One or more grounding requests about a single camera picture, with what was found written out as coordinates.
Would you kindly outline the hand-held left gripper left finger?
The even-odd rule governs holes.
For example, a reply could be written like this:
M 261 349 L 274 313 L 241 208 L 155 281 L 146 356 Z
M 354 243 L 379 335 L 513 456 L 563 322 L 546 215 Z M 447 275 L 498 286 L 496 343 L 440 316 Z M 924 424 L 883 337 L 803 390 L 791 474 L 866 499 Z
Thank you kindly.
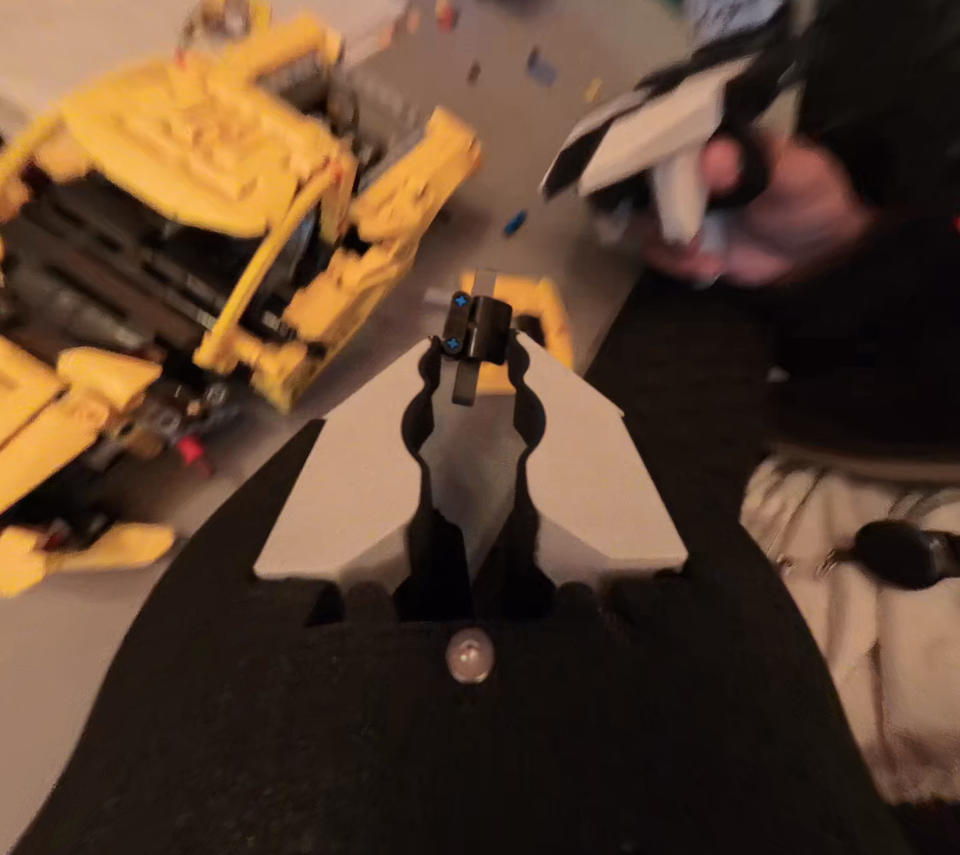
M 464 537 L 435 507 L 422 457 L 442 358 L 437 337 L 417 342 L 323 418 L 254 563 L 259 580 L 376 585 L 402 619 L 472 614 Z

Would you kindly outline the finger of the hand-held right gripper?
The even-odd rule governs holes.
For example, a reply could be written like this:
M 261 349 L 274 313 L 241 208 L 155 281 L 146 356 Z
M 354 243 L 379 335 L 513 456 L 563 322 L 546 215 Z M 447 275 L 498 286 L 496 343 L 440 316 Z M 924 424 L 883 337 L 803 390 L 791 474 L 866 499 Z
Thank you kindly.
M 580 176 L 580 194 L 592 194 L 674 156 L 699 150 L 719 129 L 727 81 L 693 78 L 619 117 Z
M 611 125 L 624 115 L 641 108 L 642 105 L 666 95 L 677 87 L 658 90 L 654 86 L 645 86 L 625 95 L 618 96 L 600 108 L 582 118 L 570 131 L 561 145 L 552 163 L 541 180 L 543 194 L 562 194 L 574 189 L 580 194 L 580 177 L 591 160 L 599 143 Z M 606 189 L 593 194 L 652 194 L 652 183 L 648 168 Z

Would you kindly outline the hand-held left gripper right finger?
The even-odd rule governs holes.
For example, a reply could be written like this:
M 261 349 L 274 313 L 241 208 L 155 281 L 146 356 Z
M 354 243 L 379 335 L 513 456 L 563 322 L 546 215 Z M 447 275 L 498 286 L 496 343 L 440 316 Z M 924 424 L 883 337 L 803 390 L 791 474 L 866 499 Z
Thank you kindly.
M 510 335 L 524 448 L 490 551 L 490 612 L 545 616 L 557 590 L 679 573 L 689 550 L 620 408 L 525 333 Z

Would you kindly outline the yellow panel with axle pin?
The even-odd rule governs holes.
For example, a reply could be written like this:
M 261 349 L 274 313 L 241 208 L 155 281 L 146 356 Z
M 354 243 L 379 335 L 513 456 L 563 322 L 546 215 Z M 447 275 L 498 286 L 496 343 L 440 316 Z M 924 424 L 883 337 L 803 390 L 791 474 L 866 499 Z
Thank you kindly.
M 475 274 L 473 270 L 461 273 L 462 290 L 473 291 Z M 527 334 L 558 362 L 573 370 L 575 357 L 569 318 L 558 286 L 544 276 L 495 274 L 492 297 L 510 305 L 512 327 Z M 514 393 L 506 364 L 484 362 L 481 365 L 478 396 Z

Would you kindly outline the person's right forearm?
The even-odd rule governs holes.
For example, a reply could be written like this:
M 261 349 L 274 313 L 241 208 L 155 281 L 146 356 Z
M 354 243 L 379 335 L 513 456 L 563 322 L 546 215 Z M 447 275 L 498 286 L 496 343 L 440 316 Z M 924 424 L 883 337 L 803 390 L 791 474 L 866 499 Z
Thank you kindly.
M 826 164 L 813 224 L 958 249 L 958 0 L 818 0 L 798 133 Z

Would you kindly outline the person's right hand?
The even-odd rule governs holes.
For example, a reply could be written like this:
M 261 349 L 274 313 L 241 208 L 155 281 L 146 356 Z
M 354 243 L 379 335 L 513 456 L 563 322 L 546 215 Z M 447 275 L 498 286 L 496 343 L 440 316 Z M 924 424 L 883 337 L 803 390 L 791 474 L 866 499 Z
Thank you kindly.
M 728 218 L 726 245 L 710 252 L 700 238 L 668 244 L 658 221 L 644 216 L 636 229 L 646 268 L 696 285 L 756 289 L 813 272 L 868 232 L 874 212 L 831 153 L 778 130 L 760 129 L 757 138 L 769 183 Z

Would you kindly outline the black studded mat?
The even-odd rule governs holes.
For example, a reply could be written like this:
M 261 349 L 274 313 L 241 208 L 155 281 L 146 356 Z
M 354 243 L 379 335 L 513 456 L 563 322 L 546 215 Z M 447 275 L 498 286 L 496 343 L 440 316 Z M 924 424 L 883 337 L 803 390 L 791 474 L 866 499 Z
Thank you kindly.
M 762 327 L 730 291 L 645 272 L 586 372 L 623 412 L 696 572 L 769 570 L 739 521 L 769 451 L 768 369 Z

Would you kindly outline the brown fleece-lined jacket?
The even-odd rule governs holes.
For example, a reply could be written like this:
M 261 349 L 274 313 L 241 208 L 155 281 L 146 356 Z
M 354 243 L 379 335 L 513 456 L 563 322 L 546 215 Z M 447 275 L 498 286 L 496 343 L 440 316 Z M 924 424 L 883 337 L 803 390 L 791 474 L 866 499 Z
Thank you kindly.
M 877 229 L 771 307 L 779 453 L 889 482 L 958 487 L 958 216 Z

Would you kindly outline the white striped shirt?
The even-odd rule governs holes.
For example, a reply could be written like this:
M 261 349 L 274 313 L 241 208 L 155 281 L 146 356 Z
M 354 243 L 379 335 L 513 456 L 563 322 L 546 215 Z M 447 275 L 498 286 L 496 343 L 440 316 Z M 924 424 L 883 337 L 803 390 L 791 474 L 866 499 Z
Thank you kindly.
M 780 456 L 753 471 L 746 532 L 826 662 L 884 801 L 959 801 L 958 578 L 908 590 L 842 557 L 868 523 L 958 535 L 958 487 L 898 486 Z

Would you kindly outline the black oval toggle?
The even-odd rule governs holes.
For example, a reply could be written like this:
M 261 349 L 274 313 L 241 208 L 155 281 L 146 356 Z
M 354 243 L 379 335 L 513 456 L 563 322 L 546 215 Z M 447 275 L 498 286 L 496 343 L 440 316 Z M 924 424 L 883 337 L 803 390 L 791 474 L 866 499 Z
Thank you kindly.
M 863 525 L 853 555 L 874 576 L 902 589 L 924 590 L 959 578 L 959 535 L 903 521 Z

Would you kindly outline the yellow toy brick car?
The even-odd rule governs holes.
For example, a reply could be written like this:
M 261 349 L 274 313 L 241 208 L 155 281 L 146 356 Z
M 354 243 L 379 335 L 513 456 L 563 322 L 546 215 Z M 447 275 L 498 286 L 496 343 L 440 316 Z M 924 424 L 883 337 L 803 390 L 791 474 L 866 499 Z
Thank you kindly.
M 2 141 L 2 598 L 175 543 L 100 478 L 283 415 L 412 268 L 482 158 L 344 70 L 310 14 L 203 0 L 174 55 L 94 79 Z

